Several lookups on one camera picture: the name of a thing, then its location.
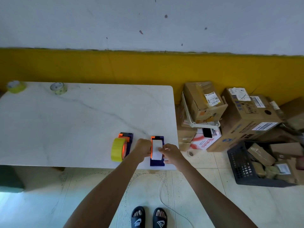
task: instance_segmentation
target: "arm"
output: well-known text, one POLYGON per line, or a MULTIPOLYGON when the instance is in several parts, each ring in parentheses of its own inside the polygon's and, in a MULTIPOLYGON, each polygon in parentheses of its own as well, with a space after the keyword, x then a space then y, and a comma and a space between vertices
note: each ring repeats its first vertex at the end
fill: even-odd
POLYGON ((159 151, 183 173, 216 228, 257 226, 232 201, 209 183, 181 154, 175 145, 159 151))
POLYGON ((137 166, 150 156, 151 142, 139 139, 132 152, 82 200, 64 228, 108 228, 137 166))

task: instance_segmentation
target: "floor tile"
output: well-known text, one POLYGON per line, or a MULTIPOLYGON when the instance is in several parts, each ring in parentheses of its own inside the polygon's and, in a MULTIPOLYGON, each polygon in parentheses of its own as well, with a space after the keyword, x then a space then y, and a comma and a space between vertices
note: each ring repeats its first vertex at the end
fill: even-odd
POLYGON ((214 152, 214 157, 216 160, 217 168, 226 168, 226 169, 231 168, 226 150, 223 152, 214 152))
POLYGON ((288 227, 303 227, 304 186, 269 188, 288 227))
POLYGON ((152 227, 152 215, 157 207, 162 207, 168 216, 168 228, 175 227, 175 213, 165 208, 158 199, 158 188, 160 188, 162 201, 174 209, 172 173, 171 171, 147 171, 137 170, 120 202, 118 208, 117 227, 131 227, 131 212, 137 206, 143 206, 146 212, 146 228, 152 227))
MULTIPOLYGON (((218 169, 197 169, 212 185, 225 194, 218 169)), ((183 174, 172 172, 173 192, 176 212, 189 219, 195 228, 214 227, 202 204, 183 174)), ((177 228, 191 228, 186 219, 176 214, 177 228)))
POLYGON ((187 152, 182 152, 184 157, 195 168, 217 168, 214 154, 202 149, 189 149, 187 152))
POLYGON ((1 228, 51 227, 57 209, 62 207, 71 174, 50 167, 18 166, 15 170, 25 191, 9 193, 1 200, 1 228))
POLYGON ((267 187, 237 185, 231 169, 218 169, 225 193, 258 227, 285 227, 281 213, 267 187))
MULTIPOLYGON (((53 224, 62 227, 84 197, 100 183, 112 170, 98 168, 73 168, 73 177, 66 193, 64 203, 53 224)), ((112 219, 110 228, 115 228, 117 211, 112 219)))

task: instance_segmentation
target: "hand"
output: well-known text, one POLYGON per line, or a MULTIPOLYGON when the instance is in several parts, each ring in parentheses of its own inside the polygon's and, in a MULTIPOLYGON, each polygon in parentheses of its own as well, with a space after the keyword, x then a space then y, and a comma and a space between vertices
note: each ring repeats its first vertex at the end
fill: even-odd
POLYGON ((151 155, 151 145, 152 143, 150 140, 140 138, 131 153, 134 153, 136 157, 138 157, 139 162, 142 162, 145 157, 149 157, 151 155))
POLYGON ((165 158, 168 159, 164 161, 165 164, 173 164, 177 169, 187 162, 185 157, 175 145, 165 144, 163 145, 163 148, 158 148, 158 150, 164 155, 165 158))

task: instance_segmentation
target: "plastic crate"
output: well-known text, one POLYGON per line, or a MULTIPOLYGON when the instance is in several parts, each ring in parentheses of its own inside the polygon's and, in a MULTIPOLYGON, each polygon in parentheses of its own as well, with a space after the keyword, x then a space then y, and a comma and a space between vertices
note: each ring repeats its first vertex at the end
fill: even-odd
POLYGON ((253 143, 257 143, 259 146, 266 148, 266 150, 269 144, 274 144, 271 142, 243 141, 227 151, 237 184, 280 188, 296 185, 279 179, 260 178, 253 168, 251 154, 247 151, 253 143))

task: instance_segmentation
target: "table top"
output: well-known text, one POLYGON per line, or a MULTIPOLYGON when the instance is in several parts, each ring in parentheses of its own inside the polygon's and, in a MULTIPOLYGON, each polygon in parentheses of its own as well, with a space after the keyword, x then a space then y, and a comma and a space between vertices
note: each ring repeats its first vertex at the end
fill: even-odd
MULTIPOLYGON (((164 136, 178 146, 171 86, 65 83, 55 95, 49 82, 27 82, 0 98, 0 165, 116 168, 111 147, 120 132, 164 136)), ((138 169, 150 167, 150 157, 138 169)))

